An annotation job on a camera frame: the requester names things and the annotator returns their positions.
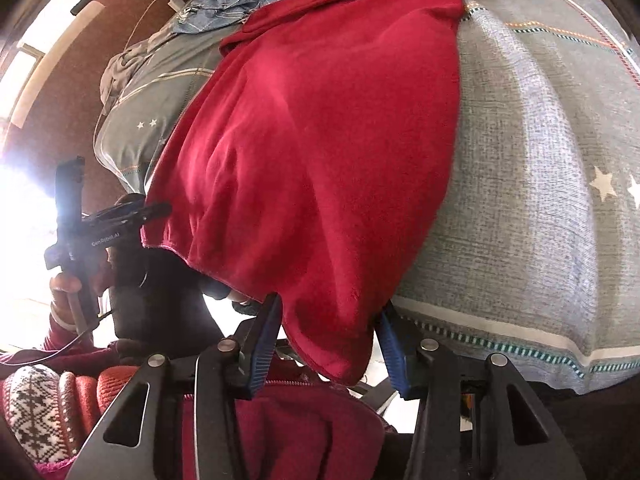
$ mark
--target striped border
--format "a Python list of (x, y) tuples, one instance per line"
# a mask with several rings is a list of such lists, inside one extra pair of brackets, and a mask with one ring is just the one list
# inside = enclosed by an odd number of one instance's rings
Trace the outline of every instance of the striped border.
[(609, 364), (609, 365), (593, 365), (585, 372), (579, 365), (577, 365), (570, 357), (562, 356), (559, 354), (552, 354), (551, 352), (545, 352), (537, 350), (532, 347), (515, 345), (510, 343), (496, 342), (482, 337), (472, 336), (464, 334), (462, 332), (454, 332), (447, 328), (437, 326), (431, 323), (420, 322), (415, 319), (411, 319), (408, 316), (401, 315), (402, 319), (411, 321), (415, 326), (426, 330), (427, 332), (433, 332), (437, 335), (444, 336), (453, 341), (459, 341), (461, 343), (470, 344), (476, 347), (485, 348), (487, 350), (494, 350), (507, 354), (519, 355), (522, 357), (531, 357), (539, 361), (544, 361), (551, 365), (566, 365), (580, 378), (583, 379), (587, 373), (602, 373), (602, 372), (619, 372), (621, 370), (633, 370), (640, 368), (640, 359), (635, 361), (629, 361), (625, 363)]
[[(462, 17), (462, 19), (460, 19), (461, 22), (468, 22), (470, 21), (472, 18), (471, 16), (475, 13), (478, 12), (478, 10), (486, 10), (487, 12), (490, 12), (487, 8), (485, 7), (480, 7), (480, 6), (475, 6), (475, 7), (466, 7), (465, 10), (465, 15)], [(585, 40), (583, 38), (579, 38), (578, 36), (581, 36), (581, 34), (575, 34), (573, 35), (572, 32), (570, 30), (566, 30), (564, 32), (566, 32), (566, 34), (562, 34), (560, 32), (556, 32), (554, 30), (552, 30), (551, 28), (547, 28), (545, 27), (543, 24), (539, 24), (535, 27), (513, 27), (513, 25), (510, 25), (509, 23), (505, 23), (505, 26), (515, 32), (516, 34), (534, 34), (534, 33), (538, 33), (538, 32), (544, 32), (546, 34), (551, 34), (552, 36), (555, 36), (556, 38), (561, 38), (562, 40), (569, 40), (569, 41), (574, 41), (575, 43), (581, 43), (581, 44), (585, 44), (585, 45), (589, 45), (589, 46), (594, 46), (596, 48), (602, 49), (602, 50), (606, 50), (608, 52), (616, 52), (616, 49), (613, 46), (605, 46), (604, 44), (598, 44), (595, 43), (593, 41), (589, 41), (589, 40)]]

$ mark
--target red towel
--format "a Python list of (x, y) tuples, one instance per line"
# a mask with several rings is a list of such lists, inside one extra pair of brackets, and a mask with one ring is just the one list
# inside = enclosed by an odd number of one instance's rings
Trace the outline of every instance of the red towel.
[(372, 321), (444, 198), (462, 0), (282, 0), (229, 37), (148, 194), (149, 246), (263, 300), (306, 362), (364, 373)]

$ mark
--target red cloth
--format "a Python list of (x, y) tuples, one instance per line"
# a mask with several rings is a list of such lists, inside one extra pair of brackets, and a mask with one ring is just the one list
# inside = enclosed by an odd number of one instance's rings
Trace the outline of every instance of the red cloth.
[(36, 464), (36, 469), (44, 480), (65, 480), (66, 475), (69, 474), (71, 466), (74, 464), (74, 460), (75, 458), (69, 458), (62, 462)]
[(138, 371), (137, 366), (113, 366), (107, 368), (98, 377), (96, 396), (100, 414), (103, 415), (113, 402), (113, 399), (124, 388), (129, 379)]
[(284, 300), (290, 342), (354, 383), (372, 321), (444, 197), (462, 0), (282, 0), (254, 12), (178, 123), (145, 226), (245, 295)]
[[(4, 363), (25, 363), (41, 359), (55, 353), (70, 343), (78, 334), (69, 332), (58, 325), (49, 316), (49, 333), (42, 345), (42, 350), (27, 349), (13, 354), (0, 354), (0, 380), (4, 380), (13, 372), (15, 367), (3, 367)], [(73, 372), (77, 376), (97, 378), (101, 371), (118, 364), (118, 352), (115, 344), (108, 348), (96, 348), (91, 338), (73, 346), (64, 355), (47, 361), (45, 365), (58, 374)]]
[[(382, 420), (327, 384), (267, 384), (236, 401), (249, 480), (370, 480), (384, 440)], [(182, 410), (184, 480), (195, 480), (193, 399)]]
[(78, 403), (84, 433), (89, 435), (100, 419), (100, 407), (98, 407), (97, 389), (98, 381), (93, 377), (76, 377), (76, 389), (78, 390)]

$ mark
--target person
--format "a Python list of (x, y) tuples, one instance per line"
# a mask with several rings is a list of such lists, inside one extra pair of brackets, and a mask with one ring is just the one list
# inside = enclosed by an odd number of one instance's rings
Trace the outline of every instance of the person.
[(447, 196), (394, 303), (528, 380), (619, 384), (640, 357), (636, 40), (600, 0), (465, 7)]
[[(90, 279), (94, 292), (101, 296), (113, 289), (117, 275), (105, 252)], [(50, 280), (43, 350), (58, 350), (76, 337), (67, 295), (80, 288), (80, 281), (64, 272)], [(98, 349), (87, 337), (65, 356), (18, 367), (0, 381), (2, 416), (44, 479), (66, 476), (99, 417), (137, 370), (132, 363), (159, 349), (153, 344), (118, 340)], [(28, 351), (4, 354), (0, 363), (28, 357)], [(185, 398), (182, 409), (183, 426), (191, 420), (192, 427), (192, 398)], [(345, 388), (322, 381), (308, 367), (274, 357), (263, 390), (252, 401), (238, 400), (236, 413), (251, 479), (386, 478), (374, 473), (389, 428)], [(188, 429), (182, 431), (182, 452), (182, 477), (195, 479)]]

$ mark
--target star pattern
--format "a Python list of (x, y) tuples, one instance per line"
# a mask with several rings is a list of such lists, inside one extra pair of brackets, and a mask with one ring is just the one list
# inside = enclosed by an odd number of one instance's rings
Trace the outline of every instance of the star pattern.
[(640, 184), (636, 182), (633, 175), (629, 175), (631, 179), (631, 187), (628, 187), (626, 190), (631, 194), (631, 196), (636, 201), (636, 209), (640, 207)]
[(600, 192), (600, 201), (604, 202), (609, 195), (618, 196), (616, 191), (613, 189), (613, 186), (611, 185), (611, 178), (613, 177), (613, 174), (602, 173), (600, 171), (600, 168), (597, 166), (594, 166), (594, 169), (596, 172), (596, 178), (589, 184)]

